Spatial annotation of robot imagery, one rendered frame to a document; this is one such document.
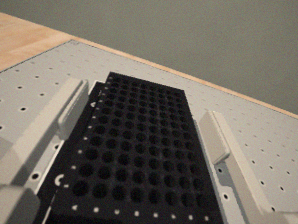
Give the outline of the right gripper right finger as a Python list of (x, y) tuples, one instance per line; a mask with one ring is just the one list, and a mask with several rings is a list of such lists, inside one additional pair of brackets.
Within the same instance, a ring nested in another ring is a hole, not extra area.
[(272, 210), (222, 113), (207, 110), (199, 127), (211, 163), (226, 163), (250, 224), (298, 224), (298, 212)]

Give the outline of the grey flat rectangular base plate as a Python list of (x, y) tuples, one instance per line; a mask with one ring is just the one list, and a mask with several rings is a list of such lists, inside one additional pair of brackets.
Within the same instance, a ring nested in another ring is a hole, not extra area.
[(0, 71), (0, 161), (70, 77), (90, 91), (110, 71), (184, 90), (224, 224), (249, 221), (226, 163), (211, 163), (207, 110), (222, 113), (273, 211), (298, 212), (298, 118), (74, 39)]

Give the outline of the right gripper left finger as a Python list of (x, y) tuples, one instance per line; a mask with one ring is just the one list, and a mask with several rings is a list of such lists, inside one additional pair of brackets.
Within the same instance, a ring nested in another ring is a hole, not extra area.
[(70, 77), (0, 161), (0, 224), (33, 223), (40, 199), (24, 185), (54, 135), (69, 138), (88, 99), (88, 81)]

